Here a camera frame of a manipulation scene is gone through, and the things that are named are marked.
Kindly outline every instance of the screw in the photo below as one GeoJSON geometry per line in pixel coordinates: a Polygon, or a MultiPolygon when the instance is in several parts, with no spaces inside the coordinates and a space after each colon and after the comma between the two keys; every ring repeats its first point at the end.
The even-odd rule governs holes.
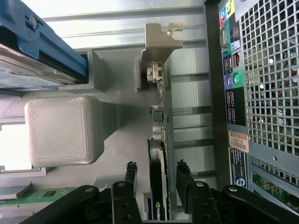
{"type": "Polygon", "coordinates": [[[92,189],[92,188],[87,188],[87,189],[85,189],[84,191],[85,191],[85,192],[91,192],[91,191],[93,191],[93,189],[92,189]]]}
{"type": "Polygon", "coordinates": [[[236,191],[238,191],[238,189],[235,188],[235,187],[229,187],[228,189],[229,189],[230,191],[232,191],[232,192],[236,192],[236,191]]]}
{"type": "Polygon", "coordinates": [[[37,27],[37,21],[36,18],[34,16],[30,16],[29,21],[32,23],[33,27],[32,28],[36,28],[37,27]]]}
{"type": "Polygon", "coordinates": [[[196,186],[198,186],[198,187],[203,187],[204,184],[203,184],[202,182],[197,182],[197,183],[196,183],[196,186]]]}

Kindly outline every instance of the rear i/o panel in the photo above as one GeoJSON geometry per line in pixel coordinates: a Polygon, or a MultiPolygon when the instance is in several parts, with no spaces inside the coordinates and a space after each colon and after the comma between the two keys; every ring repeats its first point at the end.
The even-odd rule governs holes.
{"type": "Polygon", "coordinates": [[[299,213],[298,15],[299,0],[219,3],[228,130],[248,139],[248,189],[295,213],[299,213]]]}

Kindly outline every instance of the usb port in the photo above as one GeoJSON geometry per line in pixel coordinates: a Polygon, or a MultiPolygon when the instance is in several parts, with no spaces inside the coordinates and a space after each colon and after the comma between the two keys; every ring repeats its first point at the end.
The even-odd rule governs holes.
{"type": "Polygon", "coordinates": [[[223,59],[223,69],[224,69],[224,73],[228,73],[229,69],[228,69],[228,59],[227,58],[223,59]]]}
{"type": "Polygon", "coordinates": [[[232,121],[232,109],[231,108],[228,109],[228,120],[232,121]]]}
{"type": "Polygon", "coordinates": [[[235,103],[235,96],[234,96],[233,91],[230,92],[230,97],[231,97],[232,104],[234,104],[235,103]]]}
{"type": "Polygon", "coordinates": [[[233,116],[233,121],[235,121],[235,109],[232,108],[232,116],[233,116]]]}
{"type": "Polygon", "coordinates": [[[233,71],[233,62],[232,62],[232,57],[228,57],[228,71],[232,72],[233,71]]]}
{"type": "Polygon", "coordinates": [[[230,91],[226,92],[227,103],[230,104],[230,91]]]}
{"type": "Polygon", "coordinates": [[[233,54],[233,67],[237,68],[237,67],[239,67],[239,65],[240,65],[240,55],[237,52],[237,53],[233,54]]]}

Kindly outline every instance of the silver metal panel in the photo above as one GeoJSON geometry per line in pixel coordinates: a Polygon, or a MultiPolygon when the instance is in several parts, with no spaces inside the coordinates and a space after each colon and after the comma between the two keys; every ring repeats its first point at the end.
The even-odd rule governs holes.
{"type": "Polygon", "coordinates": [[[254,166],[252,164],[250,164],[250,170],[252,172],[259,174],[260,176],[265,178],[267,181],[274,183],[275,185],[284,189],[285,191],[289,192],[290,194],[292,194],[296,197],[299,197],[299,188],[298,187],[296,187],[290,183],[287,183],[286,181],[284,181],[278,177],[275,177],[271,173],[269,173],[265,170],[262,170],[261,168],[254,166]]]}
{"type": "Polygon", "coordinates": [[[5,119],[0,119],[0,124],[15,124],[15,123],[23,123],[23,124],[25,124],[25,118],[5,118],[5,119]]]}
{"type": "Polygon", "coordinates": [[[213,127],[190,127],[174,130],[174,142],[188,142],[213,138],[213,127]]]}
{"type": "Polygon", "coordinates": [[[299,176],[298,6],[288,0],[236,2],[236,11],[246,10],[240,33],[249,154],[292,176],[299,176]]]}
{"type": "Polygon", "coordinates": [[[212,114],[194,114],[194,115],[183,115],[173,117],[173,128],[187,128],[187,127],[200,127],[200,126],[211,126],[212,125],[212,114]]]}
{"type": "Polygon", "coordinates": [[[187,24],[184,29],[202,28],[204,29],[204,15],[173,15],[156,17],[154,14],[148,16],[140,15],[139,18],[131,18],[127,15],[126,19],[111,20],[110,18],[92,20],[70,20],[48,22],[48,25],[62,38],[80,37],[91,35],[111,35],[124,33],[138,33],[144,31],[146,23],[160,23],[162,30],[167,30],[169,23],[187,24]]]}
{"type": "Polygon", "coordinates": [[[292,154],[249,142],[249,155],[278,167],[290,174],[299,176],[298,158],[292,154]]]}
{"type": "MultiPolygon", "coordinates": [[[[174,34],[173,37],[177,40],[183,40],[184,42],[204,41],[206,34],[204,27],[190,29],[184,28],[182,32],[177,32],[177,34],[174,34]]],[[[63,40],[74,49],[101,48],[145,43],[144,30],[139,32],[124,30],[123,33],[120,34],[108,31],[106,34],[81,35],[63,38],[63,40]]]]}
{"type": "Polygon", "coordinates": [[[253,192],[253,189],[252,189],[252,185],[253,185],[253,182],[252,182],[252,171],[251,171],[251,158],[252,156],[247,156],[247,160],[246,160],[246,170],[247,170],[247,180],[248,180],[248,190],[253,192]]]}
{"type": "Polygon", "coordinates": [[[69,0],[23,0],[40,17],[53,18],[74,14],[90,14],[101,12],[117,12],[151,8],[171,8],[202,6],[203,0],[85,0],[72,2],[69,0]]]}
{"type": "Polygon", "coordinates": [[[291,183],[291,184],[299,187],[299,178],[297,176],[294,176],[288,172],[285,172],[282,169],[279,169],[275,166],[272,166],[264,161],[254,158],[254,157],[251,158],[251,163],[253,165],[258,166],[259,168],[265,170],[266,172],[269,172],[273,176],[278,177],[279,179],[282,179],[287,183],[291,183]]]}
{"type": "Polygon", "coordinates": [[[259,0],[235,0],[235,20],[238,21],[241,16],[248,12],[258,1],[259,0]]]}
{"type": "Polygon", "coordinates": [[[172,107],[201,107],[211,105],[209,81],[172,83],[172,107]]]}
{"type": "Polygon", "coordinates": [[[4,166],[0,166],[0,179],[6,178],[12,180],[17,177],[33,177],[33,176],[45,176],[47,172],[49,172],[50,168],[40,168],[40,167],[32,167],[30,170],[13,170],[6,171],[4,166]]]}
{"type": "Polygon", "coordinates": [[[171,75],[208,73],[207,48],[175,50],[168,59],[171,75]]]}
{"type": "Polygon", "coordinates": [[[98,55],[92,49],[81,50],[77,52],[87,55],[88,83],[60,86],[59,90],[74,94],[104,91],[105,80],[103,75],[104,65],[102,60],[99,59],[98,55]]]}
{"type": "Polygon", "coordinates": [[[248,128],[240,125],[228,124],[228,130],[240,133],[248,133],[248,128]]]}
{"type": "Polygon", "coordinates": [[[0,200],[16,199],[25,193],[30,186],[30,182],[15,182],[12,184],[2,182],[0,184],[0,200]]]}
{"type": "MultiPolygon", "coordinates": [[[[204,61],[207,58],[204,53],[206,51],[204,49],[206,28],[201,7],[203,0],[133,0],[130,2],[127,0],[85,0],[73,2],[72,7],[69,7],[68,0],[44,0],[43,2],[24,0],[24,2],[39,16],[50,17],[47,19],[53,21],[49,24],[55,27],[54,31],[65,36],[64,40],[73,48],[92,47],[98,50],[97,53],[104,63],[107,85],[105,93],[88,94],[96,96],[99,100],[121,105],[119,113],[122,124],[122,128],[105,141],[105,151],[94,164],[55,168],[45,177],[30,178],[33,185],[39,188],[55,188],[92,184],[95,177],[124,175],[126,163],[136,161],[138,165],[136,198],[140,212],[143,213],[144,198],[141,193],[150,191],[146,144],[146,139],[151,137],[152,129],[149,105],[157,104],[157,94],[154,91],[134,93],[134,60],[140,56],[141,50],[144,48],[144,24],[158,22],[166,28],[168,21],[183,23],[184,31],[174,33],[173,37],[185,41],[183,48],[195,48],[195,50],[187,50],[185,53],[185,56],[188,56],[193,62],[190,63],[175,56],[172,59],[172,64],[177,67],[173,67],[171,73],[174,75],[179,75],[179,73],[197,75],[206,70],[204,61]],[[100,13],[97,15],[99,17],[91,15],[93,13],[100,13]]],[[[180,82],[173,84],[178,88],[172,89],[172,94],[176,94],[178,91],[178,95],[181,95],[181,87],[189,86],[189,82],[184,82],[185,84],[182,85],[180,82]]],[[[179,103],[176,109],[189,110],[193,106],[197,109],[204,105],[210,106],[209,83],[205,81],[203,82],[205,84],[191,82],[191,85],[193,85],[192,83],[195,84],[195,87],[185,98],[188,100],[190,94],[193,93],[195,100],[192,104],[179,103]]],[[[28,92],[24,95],[23,100],[18,102],[14,109],[3,118],[21,118],[24,104],[29,99],[69,95],[71,94],[58,91],[28,92]]],[[[211,135],[200,134],[192,139],[198,140],[204,137],[210,138],[211,135]]]]}
{"type": "Polygon", "coordinates": [[[175,162],[183,159],[191,173],[215,170],[213,146],[175,149],[175,162]]]}
{"type": "Polygon", "coordinates": [[[0,119],[10,118],[9,115],[11,111],[15,108],[18,102],[21,100],[19,96],[9,96],[7,98],[1,98],[1,107],[0,107],[0,119]]]}
{"type": "Polygon", "coordinates": [[[290,207],[288,207],[287,205],[283,204],[282,202],[280,202],[278,199],[276,199],[274,196],[270,195],[267,193],[267,191],[265,191],[264,189],[262,189],[261,187],[257,186],[256,184],[250,182],[249,183],[251,186],[251,188],[253,190],[255,190],[257,193],[259,193],[260,195],[262,195],[265,199],[267,199],[268,201],[275,203],[277,205],[279,205],[280,207],[289,210],[290,212],[294,213],[297,215],[297,213],[295,211],[293,211],[290,207]]]}

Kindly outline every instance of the green circuit board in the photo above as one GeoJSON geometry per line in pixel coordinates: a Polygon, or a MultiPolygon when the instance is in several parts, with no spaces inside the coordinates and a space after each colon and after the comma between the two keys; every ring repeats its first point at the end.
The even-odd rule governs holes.
{"type": "Polygon", "coordinates": [[[31,203],[50,203],[67,195],[76,188],[60,188],[60,189],[42,189],[28,190],[17,199],[9,199],[0,201],[0,207],[10,205],[22,205],[31,203]]]}
{"type": "Polygon", "coordinates": [[[263,188],[270,195],[274,196],[276,199],[278,199],[279,201],[281,201],[282,203],[286,204],[291,209],[299,213],[299,198],[297,198],[294,195],[291,195],[287,191],[267,181],[265,178],[256,173],[253,173],[252,179],[253,183],[263,188]]]}

